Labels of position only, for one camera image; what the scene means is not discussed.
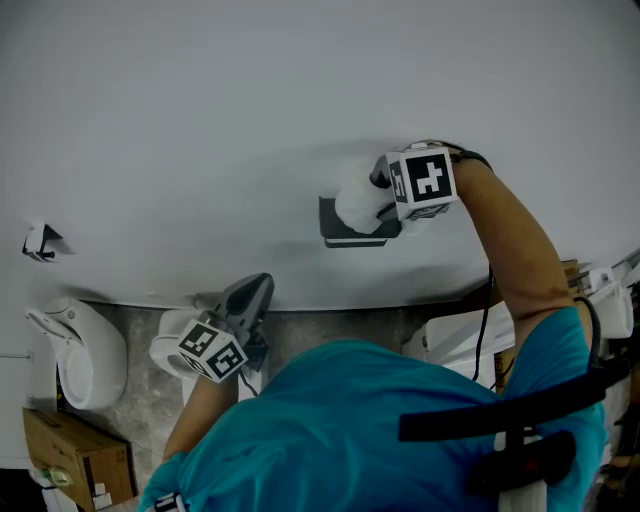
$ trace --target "cardboard box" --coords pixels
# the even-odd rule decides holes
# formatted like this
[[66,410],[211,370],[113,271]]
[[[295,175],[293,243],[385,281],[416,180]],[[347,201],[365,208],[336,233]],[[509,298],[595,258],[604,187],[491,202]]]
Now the cardboard box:
[[23,409],[29,456],[39,469],[64,469],[73,484],[60,491],[87,512],[136,495],[129,444],[61,411]]

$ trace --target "tiled floor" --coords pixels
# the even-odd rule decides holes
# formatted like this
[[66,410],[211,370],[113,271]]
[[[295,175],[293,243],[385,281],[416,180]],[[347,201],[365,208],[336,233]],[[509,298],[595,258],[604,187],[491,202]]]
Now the tiled floor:
[[[124,335],[129,377],[122,398],[108,409],[82,415],[94,425],[131,442],[139,491],[147,485],[182,410],[180,381],[158,368],[149,356],[161,310],[94,305]],[[429,318],[455,313],[453,304],[373,311],[269,313],[265,331],[270,343],[269,373],[275,375],[297,354],[334,340],[365,339],[400,351],[403,341]],[[609,393],[608,427],[628,404],[628,383]],[[134,511],[138,499],[112,507]]]

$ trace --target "teal shirt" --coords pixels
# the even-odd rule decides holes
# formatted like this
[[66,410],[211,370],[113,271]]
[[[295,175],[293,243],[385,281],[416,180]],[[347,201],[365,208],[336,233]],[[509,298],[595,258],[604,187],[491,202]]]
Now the teal shirt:
[[[295,358],[259,397],[243,401],[190,453],[157,469],[140,510],[177,491],[191,512],[496,510],[465,493],[494,437],[400,443],[398,417],[489,404],[585,372],[577,310],[558,311],[529,336],[502,397],[446,368],[371,343],[341,341]],[[570,474],[548,489],[549,510],[581,510],[606,441],[601,404],[539,426],[569,430]]]

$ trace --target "white box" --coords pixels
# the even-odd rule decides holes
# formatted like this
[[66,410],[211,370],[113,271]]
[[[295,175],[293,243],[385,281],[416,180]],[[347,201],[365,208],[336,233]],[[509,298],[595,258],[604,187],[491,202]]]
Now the white box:
[[458,199],[447,148],[387,153],[398,220],[435,217]]

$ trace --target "black wristband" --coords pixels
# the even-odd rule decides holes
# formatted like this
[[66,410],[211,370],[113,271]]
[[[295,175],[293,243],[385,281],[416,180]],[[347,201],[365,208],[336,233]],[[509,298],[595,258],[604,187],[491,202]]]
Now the black wristband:
[[487,161],[485,157],[483,157],[480,153],[476,153],[475,151],[469,151],[468,149],[463,149],[460,153],[455,153],[451,155],[451,161],[454,164],[459,163],[461,160],[478,160],[486,165],[492,172],[493,168],[491,164]]

